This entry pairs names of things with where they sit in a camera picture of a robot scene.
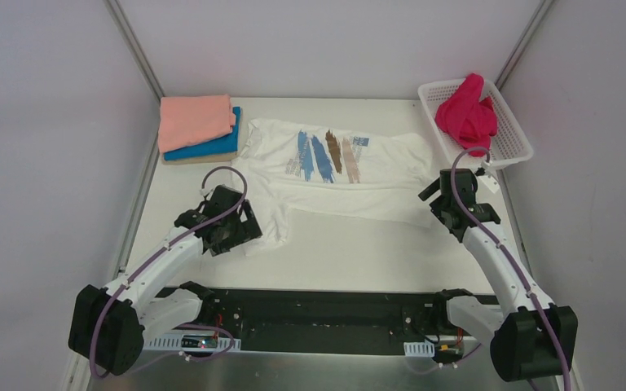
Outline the white printed t shirt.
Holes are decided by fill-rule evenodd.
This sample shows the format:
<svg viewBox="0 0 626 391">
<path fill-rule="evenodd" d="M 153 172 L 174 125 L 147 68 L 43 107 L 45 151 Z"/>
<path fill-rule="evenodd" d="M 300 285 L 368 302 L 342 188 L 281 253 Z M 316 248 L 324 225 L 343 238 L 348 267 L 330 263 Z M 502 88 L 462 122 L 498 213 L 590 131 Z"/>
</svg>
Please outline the white printed t shirt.
<svg viewBox="0 0 626 391">
<path fill-rule="evenodd" d="M 296 209 L 429 227 L 418 195 L 435 178 L 432 151 L 419 134 L 368 134 L 257 118 L 232 167 L 246 178 L 247 198 L 262 237 L 245 245 L 253 256 L 288 242 Z"/>
</svg>

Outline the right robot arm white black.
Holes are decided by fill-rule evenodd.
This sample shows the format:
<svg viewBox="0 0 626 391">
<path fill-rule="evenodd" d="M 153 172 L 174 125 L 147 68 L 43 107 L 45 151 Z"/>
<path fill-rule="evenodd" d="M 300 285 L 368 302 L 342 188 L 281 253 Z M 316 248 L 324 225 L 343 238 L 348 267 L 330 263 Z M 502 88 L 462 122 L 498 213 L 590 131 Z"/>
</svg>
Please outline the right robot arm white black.
<svg viewBox="0 0 626 391">
<path fill-rule="evenodd" d="M 432 214 L 477 261 L 495 293 L 500 313 L 465 289 L 437 293 L 427 323 L 439 333 L 455 329 L 488 348 L 493 367 L 506 381 L 562 376 L 570 389 L 578 318 L 555 304 L 508 247 L 495 209 L 478 203 L 477 175 L 469 169 L 443 169 L 419 197 Z"/>
</svg>

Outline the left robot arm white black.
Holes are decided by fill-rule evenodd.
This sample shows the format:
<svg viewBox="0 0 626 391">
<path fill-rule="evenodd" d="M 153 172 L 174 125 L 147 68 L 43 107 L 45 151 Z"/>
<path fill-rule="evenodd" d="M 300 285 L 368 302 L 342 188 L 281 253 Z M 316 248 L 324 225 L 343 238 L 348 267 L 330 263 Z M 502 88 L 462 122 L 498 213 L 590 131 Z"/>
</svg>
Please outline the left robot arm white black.
<svg viewBox="0 0 626 391">
<path fill-rule="evenodd" d="M 76 297 L 68 347 L 93 367 L 119 376 L 137 361 L 143 346 L 190 323 L 210 327 L 216 318 L 212 290 L 188 281 L 167 297 L 160 292 L 184 267 L 262 235 L 243 192 L 220 185 L 195 209 L 181 213 L 162 241 L 134 269 Z"/>
</svg>

